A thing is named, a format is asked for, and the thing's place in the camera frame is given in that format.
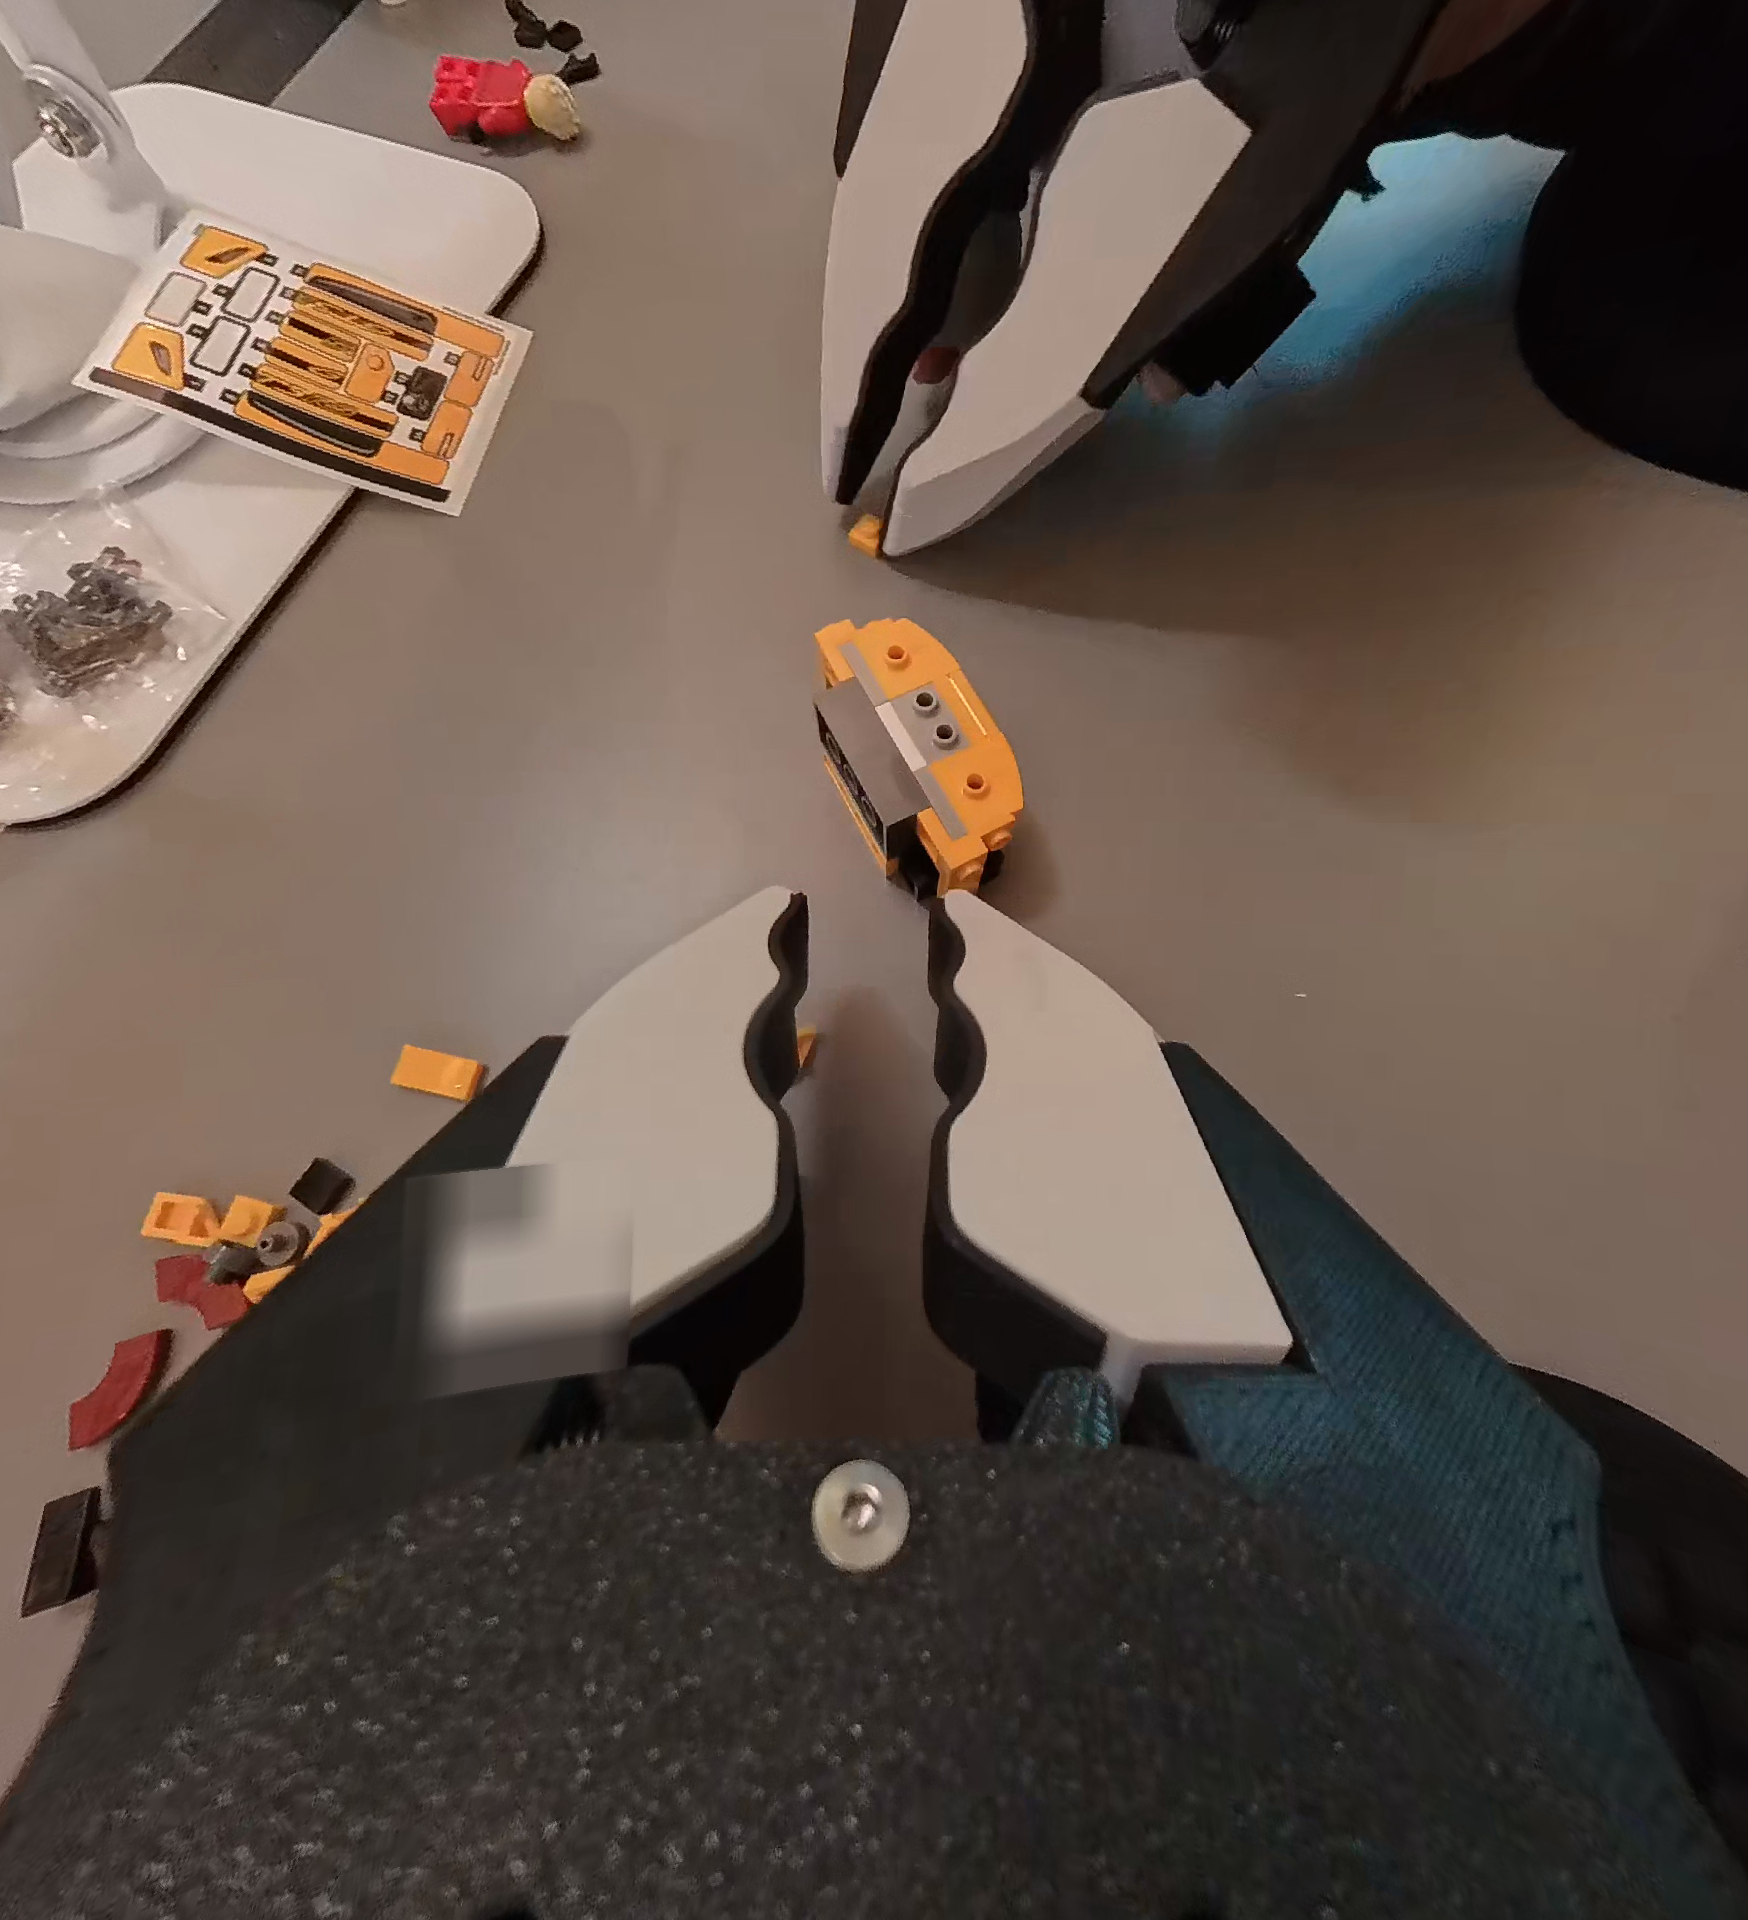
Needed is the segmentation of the black quilted cloth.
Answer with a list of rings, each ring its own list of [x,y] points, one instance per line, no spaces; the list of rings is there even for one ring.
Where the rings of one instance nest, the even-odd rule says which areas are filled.
[[[1748,1878],[1748,1478],[1547,1373],[1526,1383],[1603,1472],[1603,1575],[1650,1710]]]

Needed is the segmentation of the pile of small lego pieces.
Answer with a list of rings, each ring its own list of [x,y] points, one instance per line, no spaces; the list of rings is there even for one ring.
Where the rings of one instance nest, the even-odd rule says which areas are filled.
[[[281,1202],[238,1195],[218,1206],[205,1195],[155,1193],[141,1238],[159,1248],[157,1303],[196,1313],[210,1335],[238,1327],[350,1219],[356,1187],[346,1169],[314,1159]],[[97,1384],[69,1406],[69,1450],[101,1450],[144,1412],[166,1378],[171,1353],[168,1328],[118,1340]],[[97,1590],[107,1523],[108,1500],[99,1486],[42,1506],[21,1579],[23,1620]]]

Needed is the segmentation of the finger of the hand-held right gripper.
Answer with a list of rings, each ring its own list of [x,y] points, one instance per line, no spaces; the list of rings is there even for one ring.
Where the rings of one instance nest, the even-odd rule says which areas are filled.
[[[1081,110],[1035,193],[1015,292],[899,462],[887,558],[988,516],[1101,422],[1108,403],[1090,398],[1101,360],[1247,140],[1196,79]]]
[[[983,227],[1101,81],[1097,2],[860,2],[834,140],[820,466],[845,507],[956,305]]]

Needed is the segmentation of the person's right forearm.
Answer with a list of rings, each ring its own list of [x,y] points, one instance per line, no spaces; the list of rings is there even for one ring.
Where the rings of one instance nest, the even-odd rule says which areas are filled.
[[[1385,134],[1556,151],[1526,371],[1599,442],[1748,493],[1748,2],[1441,4]]]

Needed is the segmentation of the orange sticker sheet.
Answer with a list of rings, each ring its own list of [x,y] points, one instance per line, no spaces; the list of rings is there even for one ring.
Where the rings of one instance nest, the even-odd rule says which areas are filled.
[[[458,516],[532,336],[189,208],[74,371],[348,485]]]

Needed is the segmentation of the white book stand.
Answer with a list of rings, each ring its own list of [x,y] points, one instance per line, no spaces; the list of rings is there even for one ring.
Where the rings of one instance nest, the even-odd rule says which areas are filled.
[[[495,316],[539,218],[476,163],[178,83],[114,96],[58,4],[0,4],[0,45],[39,127],[0,136],[0,542],[99,496],[142,516],[238,624],[184,718],[366,493],[74,383],[142,264],[200,208]]]

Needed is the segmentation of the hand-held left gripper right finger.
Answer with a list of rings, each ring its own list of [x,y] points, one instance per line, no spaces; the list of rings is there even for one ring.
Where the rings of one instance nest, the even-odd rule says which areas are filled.
[[[935,902],[929,936],[925,1307],[983,1436],[1048,1373],[1125,1412],[1153,1366],[1284,1365],[1292,1330],[1150,1021],[971,893]]]

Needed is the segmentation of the red lego minifigure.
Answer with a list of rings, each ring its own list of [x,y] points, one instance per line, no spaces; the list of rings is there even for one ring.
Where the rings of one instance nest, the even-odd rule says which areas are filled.
[[[569,146],[584,134],[574,90],[524,61],[437,58],[428,113],[445,136],[487,146],[532,137]]]

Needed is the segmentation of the clear bag of dark pieces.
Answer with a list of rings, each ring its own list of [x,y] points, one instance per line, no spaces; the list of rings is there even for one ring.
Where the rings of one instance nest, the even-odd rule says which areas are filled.
[[[118,496],[0,542],[0,832],[99,802],[153,753],[238,624]]]

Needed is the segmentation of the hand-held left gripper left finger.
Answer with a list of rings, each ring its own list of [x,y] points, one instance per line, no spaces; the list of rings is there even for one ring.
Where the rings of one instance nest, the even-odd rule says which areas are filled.
[[[607,1366],[666,1369],[719,1427],[794,1330],[806,1222],[788,1095],[810,902],[770,884],[613,983],[574,1023],[512,1150],[542,1172],[539,1248],[574,1256]]]

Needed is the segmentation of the orange lego car section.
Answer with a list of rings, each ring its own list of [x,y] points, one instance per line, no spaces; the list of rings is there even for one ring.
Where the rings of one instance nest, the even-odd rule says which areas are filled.
[[[1017,756],[956,657],[908,618],[813,635],[828,776],[875,866],[917,900],[999,875],[1024,808]]]

